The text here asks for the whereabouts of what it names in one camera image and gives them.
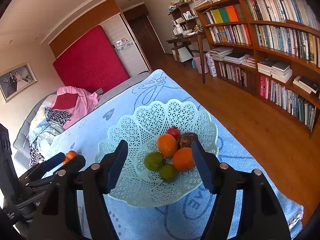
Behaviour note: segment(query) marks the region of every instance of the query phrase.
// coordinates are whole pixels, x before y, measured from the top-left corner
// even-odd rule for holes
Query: blue bedsheet
[[[202,108],[163,71],[156,70],[145,81],[106,102],[57,136],[47,158],[58,152],[66,153],[72,149],[82,153],[88,167],[94,163],[94,158],[98,154],[98,143],[106,138],[108,128],[116,124],[121,116],[131,115],[136,107],[148,105],[154,100],[167,103],[172,98],[182,102],[192,101],[199,109]],[[226,162],[239,171],[251,172],[258,168],[266,175],[257,161],[214,116],[212,121],[217,124],[219,131],[219,161]],[[303,207],[286,198],[267,175],[266,177],[281,203],[293,237],[301,230]],[[235,236],[237,232],[241,197],[242,192],[239,191],[229,238]],[[161,208],[134,208],[125,202],[105,196],[110,217],[121,240],[199,239],[208,221],[214,200],[215,196],[210,195],[203,185],[176,203]],[[78,203],[84,235],[90,237],[81,192],[78,193]]]

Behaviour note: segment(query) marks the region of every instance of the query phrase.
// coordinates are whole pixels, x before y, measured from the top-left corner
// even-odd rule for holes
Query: wedding photo
[[[23,63],[2,73],[0,76],[0,89],[4,101],[7,102],[36,81],[29,63]]]

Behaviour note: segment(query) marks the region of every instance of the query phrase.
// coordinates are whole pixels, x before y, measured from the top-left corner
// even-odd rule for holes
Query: screw
[[[226,170],[227,168],[229,168],[229,165],[226,163],[220,163],[219,167],[223,170]]]
[[[254,169],[254,174],[256,174],[256,175],[261,175],[262,174],[262,171],[260,171],[259,169]]]
[[[64,176],[66,173],[67,173],[66,170],[60,170],[60,171],[58,172],[58,175],[62,177],[62,176]]]
[[[91,165],[91,169],[93,169],[93,170],[97,170],[99,168],[100,168],[100,164],[99,163],[94,163],[94,164]]]

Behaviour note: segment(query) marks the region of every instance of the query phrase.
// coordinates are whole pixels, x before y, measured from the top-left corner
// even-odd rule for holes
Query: ceiling
[[[0,49],[35,40],[50,43],[72,21],[102,1],[104,0],[12,0],[0,19]],[[116,1],[121,9],[143,2]]]

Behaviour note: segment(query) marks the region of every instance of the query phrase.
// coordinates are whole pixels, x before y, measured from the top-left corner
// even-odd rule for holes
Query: gray bed frame
[[[142,72],[129,78],[125,82],[122,82],[120,85],[104,93],[103,96],[99,99],[97,107],[102,106],[105,102],[115,97],[116,95],[122,93],[123,91],[127,90],[128,88],[132,87],[133,85],[136,85],[142,82],[148,76],[150,76],[149,72]],[[18,163],[20,163],[20,165],[22,165],[26,169],[29,168],[29,162],[30,162],[30,150],[29,150],[29,139],[28,139],[30,123],[33,120],[33,118],[36,116],[36,113],[38,112],[41,104],[45,101],[45,99],[48,96],[49,95],[47,95],[42,100],[40,100],[35,105],[35,107],[31,110],[30,114],[23,122],[23,125],[19,130],[17,138],[13,143],[13,147],[18,150],[14,158]]]

